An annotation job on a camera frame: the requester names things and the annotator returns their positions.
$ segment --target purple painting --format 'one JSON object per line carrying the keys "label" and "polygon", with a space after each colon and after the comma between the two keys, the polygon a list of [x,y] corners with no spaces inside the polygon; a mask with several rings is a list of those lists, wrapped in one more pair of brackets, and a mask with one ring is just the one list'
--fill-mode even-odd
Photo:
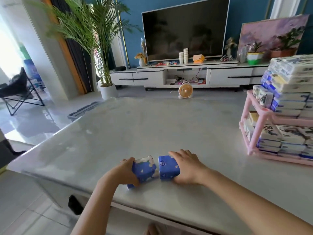
{"label": "purple painting", "polygon": [[263,46],[259,48],[259,51],[267,51],[272,48],[278,48],[280,46],[280,41],[276,37],[286,34],[292,28],[305,26],[308,18],[309,15],[299,15],[242,24],[238,44],[238,54],[246,44],[251,44],[254,41],[263,41]]}

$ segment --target white tv cabinet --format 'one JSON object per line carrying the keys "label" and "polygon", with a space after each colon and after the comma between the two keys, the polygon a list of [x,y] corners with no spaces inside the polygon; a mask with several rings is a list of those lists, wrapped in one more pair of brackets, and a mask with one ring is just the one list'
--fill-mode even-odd
{"label": "white tv cabinet", "polygon": [[166,80],[183,77],[190,81],[197,74],[206,79],[206,84],[192,83],[194,88],[240,87],[240,85],[259,84],[267,70],[268,62],[248,65],[237,61],[207,61],[201,64],[178,64],[170,66],[144,66],[125,71],[111,71],[112,83],[116,86],[144,86],[149,88],[175,88]]}

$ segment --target small fan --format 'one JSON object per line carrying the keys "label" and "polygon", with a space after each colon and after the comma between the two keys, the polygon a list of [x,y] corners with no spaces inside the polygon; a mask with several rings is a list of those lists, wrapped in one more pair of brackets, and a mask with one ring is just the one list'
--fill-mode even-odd
{"label": "small fan", "polygon": [[178,93],[179,93],[179,96],[178,98],[179,99],[183,99],[183,98],[192,98],[192,94],[193,94],[193,87],[190,85],[189,82],[187,81],[183,81],[182,85],[179,87],[178,89]]}

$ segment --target pink plastic rack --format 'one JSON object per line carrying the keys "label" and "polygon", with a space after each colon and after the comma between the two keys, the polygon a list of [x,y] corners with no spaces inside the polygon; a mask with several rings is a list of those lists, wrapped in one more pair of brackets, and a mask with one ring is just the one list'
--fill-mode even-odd
{"label": "pink plastic rack", "polygon": [[[258,121],[256,123],[254,132],[252,134],[251,141],[249,142],[245,130],[244,130],[244,118],[248,118],[249,114],[249,107],[253,105],[257,113],[259,114]],[[284,162],[292,162],[292,163],[298,163],[298,164],[305,164],[313,166],[313,161],[308,161],[304,159],[294,159],[294,158],[284,158],[279,156],[273,156],[271,154],[267,154],[265,152],[259,151],[259,149],[256,147],[259,137],[261,135],[263,126],[265,122],[269,120],[273,124],[279,124],[279,125],[292,125],[292,126],[310,126],[313,127],[313,120],[311,119],[293,119],[288,117],[280,117],[275,115],[275,113],[272,110],[269,110],[267,108],[262,107],[258,101],[254,98],[252,94],[252,90],[247,91],[247,98],[245,102],[245,107],[242,112],[241,120],[239,122],[239,128],[241,130],[242,136],[245,141],[245,145],[248,150],[248,155],[252,155],[253,153],[258,155],[261,158],[276,160],[276,161],[284,161]]]}

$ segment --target television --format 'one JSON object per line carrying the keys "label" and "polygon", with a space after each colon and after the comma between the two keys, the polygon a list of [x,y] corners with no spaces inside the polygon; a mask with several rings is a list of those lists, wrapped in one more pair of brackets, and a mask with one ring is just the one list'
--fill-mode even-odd
{"label": "television", "polygon": [[203,0],[143,12],[148,61],[179,59],[184,48],[189,58],[221,57],[228,8],[229,0]]}

